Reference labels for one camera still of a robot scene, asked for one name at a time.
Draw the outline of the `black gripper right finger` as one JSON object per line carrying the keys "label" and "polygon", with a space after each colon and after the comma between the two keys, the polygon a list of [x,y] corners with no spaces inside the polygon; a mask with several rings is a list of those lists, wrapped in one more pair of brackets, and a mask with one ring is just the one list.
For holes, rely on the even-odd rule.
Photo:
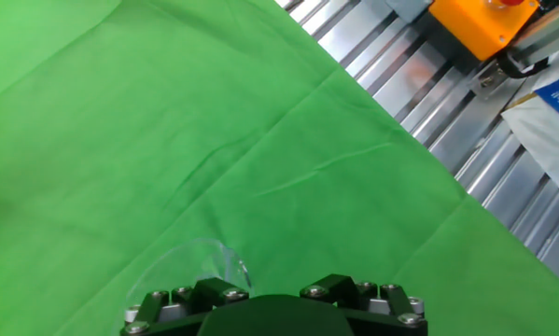
{"label": "black gripper right finger", "polygon": [[300,290],[300,297],[333,309],[354,335],[427,336],[424,304],[399,285],[357,282],[330,274]]}

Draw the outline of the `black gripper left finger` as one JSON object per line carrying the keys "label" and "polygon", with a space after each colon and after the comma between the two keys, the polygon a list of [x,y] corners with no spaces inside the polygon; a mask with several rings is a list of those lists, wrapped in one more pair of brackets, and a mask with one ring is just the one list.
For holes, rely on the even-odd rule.
{"label": "black gripper left finger", "polygon": [[148,292],[140,304],[124,313],[119,336],[197,336],[215,308],[247,301],[246,289],[221,278],[199,280],[194,286]]}

